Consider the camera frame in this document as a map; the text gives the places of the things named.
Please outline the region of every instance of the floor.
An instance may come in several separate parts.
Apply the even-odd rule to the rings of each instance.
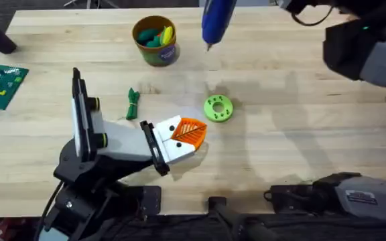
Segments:
[[[6,30],[13,14],[20,9],[61,9],[67,0],[0,0],[0,28]],[[113,0],[124,8],[132,7],[197,7],[203,5],[203,0]],[[239,0],[238,5],[266,5],[269,0]],[[84,3],[73,5],[70,8],[84,8]],[[267,223],[275,222],[307,222],[311,217],[305,216],[261,216]],[[126,225],[120,222],[106,240],[200,240],[217,241],[228,240],[227,233],[220,223],[212,218],[191,220],[192,216],[160,216],[151,217],[146,226]],[[322,221],[341,221],[345,224],[355,222],[347,218],[319,218]],[[273,229],[287,240],[307,241],[384,241],[386,229],[355,229],[326,225],[300,224]],[[16,240],[31,240],[33,229],[20,232]]]

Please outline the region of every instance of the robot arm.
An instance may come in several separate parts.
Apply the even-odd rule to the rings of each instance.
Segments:
[[[386,0],[285,0],[281,8],[296,16],[307,5],[331,5],[358,17],[326,29],[324,61],[351,80],[386,87]]]

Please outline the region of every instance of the green toy piece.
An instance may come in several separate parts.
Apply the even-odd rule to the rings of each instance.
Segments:
[[[214,110],[214,106],[221,105],[222,110],[217,112]],[[230,119],[233,113],[233,104],[229,98],[221,94],[216,94],[208,99],[204,103],[204,112],[208,119],[214,122],[223,122]]]
[[[129,110],[127,111],[126,119],[133,120],[137,118],[138,114],[138,100],[140,97],[139,92],[133,91],[132,88],[129,89],[128,97],[129,97]]]
[[[157,29],[146,29],[139,33],[137,42],[144,45],[148,41],[152,40],[154,36],[159,34],[159,30]]]
[[[145,46],[149,47],[149,48],[158,48],[158,47],[160,47],[160,37],[159,36],[154,36],[153,41],[148,41]]]

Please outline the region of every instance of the yellow toy piece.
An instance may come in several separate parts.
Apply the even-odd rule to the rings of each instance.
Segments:
[[[171,42],[172,36],[174,34],[174,29],[172,26],[165,27],[160,35],[160,45],[165,46]]]

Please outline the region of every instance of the cup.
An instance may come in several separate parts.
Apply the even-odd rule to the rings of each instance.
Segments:
[[[146,29],[158,29],[163,31],[164,27],[172,26],[174,33],[169,44],[158,48],[149,48],[138,43],[138,35]],[[139,20],[132,29],[132,37],[141,52],[144,60],[151,66],[168,66],[174,63],[180,55],[180,47],[176,43],[175,25],[166,17],[149,16]]]

